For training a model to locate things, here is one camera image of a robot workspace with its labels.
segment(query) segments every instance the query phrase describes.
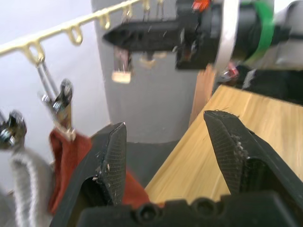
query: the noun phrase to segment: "black cable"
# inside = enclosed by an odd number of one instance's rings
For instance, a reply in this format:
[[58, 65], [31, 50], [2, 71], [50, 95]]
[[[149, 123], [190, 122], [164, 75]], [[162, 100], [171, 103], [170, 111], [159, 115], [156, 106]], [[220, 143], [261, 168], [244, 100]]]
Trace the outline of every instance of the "black cable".
[[303, 40], [303, 33], [291, 33], [289, 34], [289, 39]]

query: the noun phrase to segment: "gray wall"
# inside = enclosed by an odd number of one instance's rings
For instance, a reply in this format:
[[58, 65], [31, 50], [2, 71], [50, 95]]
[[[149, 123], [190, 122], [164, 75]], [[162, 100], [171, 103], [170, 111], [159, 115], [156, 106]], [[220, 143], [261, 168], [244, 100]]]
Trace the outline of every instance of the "gray wall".
[[[1, 17], [7, 18], [5, 22], [0, 22], [0, 44], [88, 13], [91, 13], [89, 1], [5, 1], [0, 7]], [[81, 29], [81, 46], [71, 44], [66, 34], [53, 36], [41, 44], [57, 87], [64, 78], [73, 83], [74, 128], [90, 136], [108, 125], [110, 119], [95, 26], [89, 23]], [[22, 52], [14, 52], [0, 58], [0, 77], [0, 110], [6, 117], [13, 109], [19, 110], [27, 123], [26, 146], [47, 162], [53, 162], [53, 152], [49, 144], [53, 121], [37, 95], [45, 94], [45, 91], [35, 66]], [[10, 152], [0, 151], [0, 187], [3, 187], [4, 192], [13, 189], [10, 156]]]
[[[117, 4], [119, 0], [92, 0], [93, 11]], [[151, 17], [156, 14], [151, 0]], [[175, 1], [166, 0], [166, 17], [175, 17]], [[142, 19], [141, 3], [134, 6], [134, 19]], [[121, 23], [122, 13], [111, 15], [112, 26]], [[188, 128], [197, 72], [175, 71], [175, 56], [158, 60], [152, 70], [143, 68], [133, 56], [135, 75], [130, 84], [111, 80], [113, 47], [102, 41], [104, 31], [96, 25], [107, 105], [111, 122], [125, 122], [128, 141], [163, 143], [180, 139]]]

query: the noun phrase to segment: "wooden surface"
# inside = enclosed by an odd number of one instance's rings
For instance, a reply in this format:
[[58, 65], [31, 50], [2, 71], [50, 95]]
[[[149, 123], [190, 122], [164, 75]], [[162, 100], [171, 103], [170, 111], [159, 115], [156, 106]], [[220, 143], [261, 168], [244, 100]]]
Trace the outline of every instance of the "wooden surface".
[[218, 200], [229, 193], [203, 120], [204, 110], [223, 110], [239, 116], [303, 180], [303, 107], [220, 86], [147, 185], [152, 202], [192, 202], [197, 197]]
[[212, 97], [215, 74], [216, 72], [211, 65], [208, 65], [205, 71], [200, 71], [198, 73], [189, 126], [191, 126]]

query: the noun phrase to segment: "gray floor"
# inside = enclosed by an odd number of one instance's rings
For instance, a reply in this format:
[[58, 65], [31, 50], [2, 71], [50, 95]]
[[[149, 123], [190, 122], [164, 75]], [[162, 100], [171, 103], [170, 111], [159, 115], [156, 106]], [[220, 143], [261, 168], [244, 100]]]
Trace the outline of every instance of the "gray floor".
[[126, 165], [135, 179], [146, 187], [175, 148], [178, 141], [162, 144], [127, 143]]

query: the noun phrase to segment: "red cloth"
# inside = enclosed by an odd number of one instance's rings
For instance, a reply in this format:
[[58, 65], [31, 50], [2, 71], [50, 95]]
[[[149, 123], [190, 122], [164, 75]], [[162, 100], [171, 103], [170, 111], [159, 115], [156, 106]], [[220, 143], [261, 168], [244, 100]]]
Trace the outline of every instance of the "red cloth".
[[55, 189], [48, 203], [48, 210], [55, 214], [70, 182], [74, 169], [91, 149], [91, 140], [77, 134], [74, 141], [68, 141], [57, 130], [50, 134], [55, 159]]
[[150, 202], [150, 199], [148, 198], [144, 188], [127, 171], [122, 203], [131, 205], [134, 209], [136, 209], [148, 202]]
[[[55, 190], [50, 198], [48, 210], [54, 215], [67, 189], [73, 171], [90, 151], [92, 144], [90, 138], [79, 134], [77, 134], [74, 141], [70, 142], [57, 130], [51, 132], [50, 143], [53, 147], [56, 179]], [[122, 203], [138, 208], [149, 201], [144, 188], [127, 171]]]

